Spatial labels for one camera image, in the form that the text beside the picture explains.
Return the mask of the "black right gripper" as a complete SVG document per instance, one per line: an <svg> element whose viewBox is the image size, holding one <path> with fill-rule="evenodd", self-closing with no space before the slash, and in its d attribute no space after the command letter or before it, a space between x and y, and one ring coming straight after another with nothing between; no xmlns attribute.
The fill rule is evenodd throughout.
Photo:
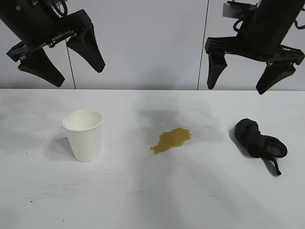
<svg viewBox="0 0 305 229"><path fill-rule="evenodd" d="M256 89L264 94L272 86L295 73L294 63L299 65L304 53L282 45L291 26L302 11L303 0L261 0L256 5L227 1L223 16L237 21L234 37L207 38L205 51L209 56L208 89L213 89L226 68L225 54L233 54L267 65Z"/></svg>

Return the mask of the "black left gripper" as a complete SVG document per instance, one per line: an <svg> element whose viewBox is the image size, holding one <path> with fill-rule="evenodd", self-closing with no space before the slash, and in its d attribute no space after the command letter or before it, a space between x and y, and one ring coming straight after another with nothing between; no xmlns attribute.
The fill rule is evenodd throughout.
<svg viewBox="0 0 305 229"><path fill-rule="evenodd" d="M2 0L0 19L20 39L20 43L7 52L13 61L20 61L20 71L61 87L65 78L43 47L54 47L66 38L69 39L67 46L96 72L101 73L105 67L94 26L83 9L68 14L63 0Z"/></svg>

